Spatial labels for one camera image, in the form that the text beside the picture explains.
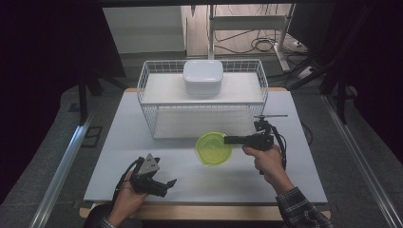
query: wall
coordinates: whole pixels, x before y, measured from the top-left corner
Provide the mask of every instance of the wall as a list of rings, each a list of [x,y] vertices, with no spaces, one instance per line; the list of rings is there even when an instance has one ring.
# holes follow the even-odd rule
[[[119,53],[183,51],[181,7],[105,8]]]

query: yellow-green bowl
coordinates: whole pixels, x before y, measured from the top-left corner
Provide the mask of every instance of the yellow-green bowl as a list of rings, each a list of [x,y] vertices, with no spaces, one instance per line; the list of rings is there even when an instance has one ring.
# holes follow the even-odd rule
[[[220,165],[231,157],[232,146],[224,144],[224,136],[221,132],[212,131],[198,138],[196,154],[203,165]]]

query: white wire basket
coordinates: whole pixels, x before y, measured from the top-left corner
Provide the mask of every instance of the white wire basket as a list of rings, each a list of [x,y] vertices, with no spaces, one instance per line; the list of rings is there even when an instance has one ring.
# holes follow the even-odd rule
[[[262,113],[268,95],[261,61],[221,60],[221,92],[214,97],[186,93],[185,63],[144,63],[137,94],[153,138],[198,138],[210,131],[239,136],[255,133],[254,116]]]

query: wooden table edge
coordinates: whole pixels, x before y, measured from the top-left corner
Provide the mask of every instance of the wooden table edge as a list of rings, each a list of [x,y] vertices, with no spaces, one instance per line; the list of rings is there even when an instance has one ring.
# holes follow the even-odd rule
[[[80,216],[88,217],[91,208],[80,208]],[[327,218],[331,211],[321,211]],[[277,206],[212,206],[144,204],[132,216],[150,220],[282,220]]]

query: person's hand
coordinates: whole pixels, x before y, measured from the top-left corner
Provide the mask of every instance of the person's hand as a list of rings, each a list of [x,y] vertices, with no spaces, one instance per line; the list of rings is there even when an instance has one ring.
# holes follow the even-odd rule
[[[116,227],[119,227],[125,219],[134,214],[148,196],[146,193],[139,194],[134,191],[129,182],[131,174],[132,171],[128,172],[125,176],[125,181],[120,187],[115,205],[107,218],[107,220]]]
[[[273,186],[278,195],[294,188],[294,185],[282,167],[281,152],[277,145],[274,144],[266,151],[244,145],[242,150],[246,155],[255,157],[256,169],[263,172],[264,179]]]

